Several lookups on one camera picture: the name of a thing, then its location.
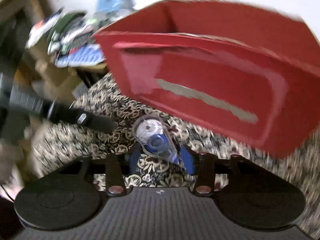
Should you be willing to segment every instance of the gear wheel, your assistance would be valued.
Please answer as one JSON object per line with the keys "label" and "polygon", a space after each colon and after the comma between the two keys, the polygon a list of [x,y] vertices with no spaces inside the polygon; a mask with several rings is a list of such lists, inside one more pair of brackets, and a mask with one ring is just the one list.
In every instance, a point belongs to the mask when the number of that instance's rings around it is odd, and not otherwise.
{"label": "gear wheel", "polygon": [[156,119],[144,120],[139,124],[136,130],[136,136],[139,140],[146,144],[148,139],[155,134],[163,134],[162,123]]}

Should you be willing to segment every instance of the patterned carpet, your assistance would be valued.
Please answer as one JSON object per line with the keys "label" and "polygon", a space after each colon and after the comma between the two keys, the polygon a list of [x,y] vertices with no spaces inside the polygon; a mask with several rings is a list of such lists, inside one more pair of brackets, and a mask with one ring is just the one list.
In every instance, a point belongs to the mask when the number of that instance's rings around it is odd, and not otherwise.
{"label": "patterned carpet", "polygon": [[[317,130],[284,160],[271,158],[259,150],[220,136],[200,126],[185,122],[161,111],[152,109],[120,94],[113,76],[109,73],[95,84],[87,95],[76,101],[75,107],[101,115],[113,116],[118,127],[112,134],[78,128],[70,124],[57,124],[48,128],[44,138],[35,145],[35,152],[44,174],[61,167],[77,156],[92,155],[103,158],[108,152],[127,152],[133,145],[132,125],[144,114],[156,114],[170,127],[173,139],[187,143],[195,151],[205,151],[219,158],[229,158],[238,152],[252,162],[296,185],[305,194],[307,205],[297,219],[297,225],[313,238],[320,237],[320,132]],[[95,183],[104,189],[104,175],[97,175]],[[125,178],[127,186],[137,187],[193,187],[195,178],[185,174],[176,165],[142,154],[136,172]],[[216,189],[227,184],[225,176],[216,177]]]}

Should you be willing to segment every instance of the red box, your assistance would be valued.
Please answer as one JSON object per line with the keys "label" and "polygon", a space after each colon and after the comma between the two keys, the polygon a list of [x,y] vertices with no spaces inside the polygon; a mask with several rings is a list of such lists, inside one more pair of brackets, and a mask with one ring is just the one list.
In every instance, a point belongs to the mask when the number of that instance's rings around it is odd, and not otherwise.
{"label": "red box", "polygon": [[277,157],[319,122],[320,48],[301,20],[231,2],[169,0],[96,39],[122,94]]}

